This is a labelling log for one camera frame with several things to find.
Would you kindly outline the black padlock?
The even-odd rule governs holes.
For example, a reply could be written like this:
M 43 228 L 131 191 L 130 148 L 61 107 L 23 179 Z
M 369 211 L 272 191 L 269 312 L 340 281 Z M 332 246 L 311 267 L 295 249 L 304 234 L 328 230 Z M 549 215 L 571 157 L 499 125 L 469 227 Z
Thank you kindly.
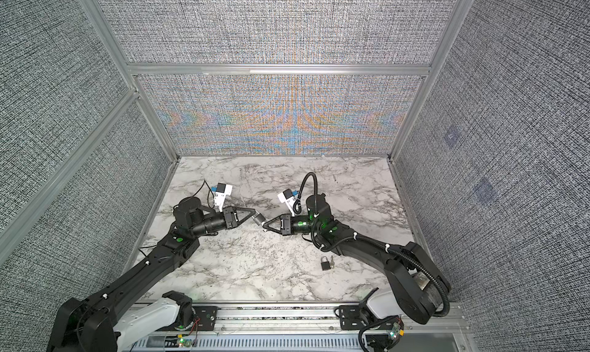
M 333 256 L 322 256 L 321 257 L 321 269 L 323 271 L 329 271 L 334 268 Z
M 253 220 L 259 227 L 264 227 L 264 224 L 267 221 L 267 219 L 261 213 L 257 213 L 256 215 L 254 215 Z

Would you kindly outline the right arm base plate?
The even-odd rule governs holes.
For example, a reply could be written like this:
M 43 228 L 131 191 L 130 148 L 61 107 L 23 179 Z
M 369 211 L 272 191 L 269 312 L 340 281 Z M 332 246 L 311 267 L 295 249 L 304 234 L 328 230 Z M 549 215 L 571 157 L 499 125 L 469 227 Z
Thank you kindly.
M 380 321 L 367 307 L 361 307 L 359 304 L 341 304 L 333 310 L 333 313 L 338 319 L 342 330 L 361 330 L 367 325 Z M 404 323 L 399 315 L 396 315 L 393 321 L 387 321 L 373 327 L 373 330 L 394 330 L 395 332 L 403 329 Z

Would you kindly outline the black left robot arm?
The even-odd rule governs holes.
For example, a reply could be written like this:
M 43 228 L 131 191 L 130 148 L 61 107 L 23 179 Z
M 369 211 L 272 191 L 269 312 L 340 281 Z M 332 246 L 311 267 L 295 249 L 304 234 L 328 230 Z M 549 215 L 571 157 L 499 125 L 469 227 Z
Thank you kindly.
M 83 300 L 71 298 L 59 309 L 49 351 L 121 351 L 135 342 L 123 325 L 124 314 L 152 286 L 181 267 L 200 246 L 199 239 L 235 229 L 256 215 L 253 208 L 229 206 L 220 212 L 197 197 L 182 199 L 173 209 L 168 233 L 149 255 L 108 286 Z

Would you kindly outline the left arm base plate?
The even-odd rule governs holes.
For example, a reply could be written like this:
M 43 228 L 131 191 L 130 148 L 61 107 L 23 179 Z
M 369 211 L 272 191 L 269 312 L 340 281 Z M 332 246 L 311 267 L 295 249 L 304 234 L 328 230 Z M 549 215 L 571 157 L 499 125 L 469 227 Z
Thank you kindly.
M 158 329 L 158 331 L 179 332 L 181 334 L 188 334 L 189 331 L 213 331 L 218 319 L 219 307 L 216 306 L 193 306 L 194 317 L 188 326 L 167 326 Z

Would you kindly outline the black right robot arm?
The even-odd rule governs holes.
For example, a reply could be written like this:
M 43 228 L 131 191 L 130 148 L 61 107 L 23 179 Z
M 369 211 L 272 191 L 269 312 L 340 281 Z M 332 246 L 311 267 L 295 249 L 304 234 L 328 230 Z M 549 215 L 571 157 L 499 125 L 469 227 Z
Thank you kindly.
M 264 221 L 262 228 L 282 236 L 310 235 L 326 254 L 356 259 L 381 272 L 389 282 L 360 302 L 362 319 L 369 324 L 392 316 L 406 316 L 418 324 L 450 312 L 450 282 L 417 243 L 390 244 L 362 235 L 333 216 L 325 195 L 311 195 L 305 215 L 284 214 Z

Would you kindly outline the aluminium front rail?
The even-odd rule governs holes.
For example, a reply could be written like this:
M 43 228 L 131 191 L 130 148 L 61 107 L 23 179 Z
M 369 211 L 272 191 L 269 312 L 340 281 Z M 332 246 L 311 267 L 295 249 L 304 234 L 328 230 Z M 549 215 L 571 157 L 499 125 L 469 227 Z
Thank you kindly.
M 181 324 L 183 308 L 161 299 L 140 302 L 123 316 L 126 331 L 136 340 L 121 351 L 475 351 L 473 333 L 462 310 L 453 305 L 445 318 L 422 325 L 406 316 L 404 329 L 342 330 L 333 303 L 198 302 Z M 158 331 L 188 326 L 193 306 L 219 307 L 213 331 L 181 334 Z

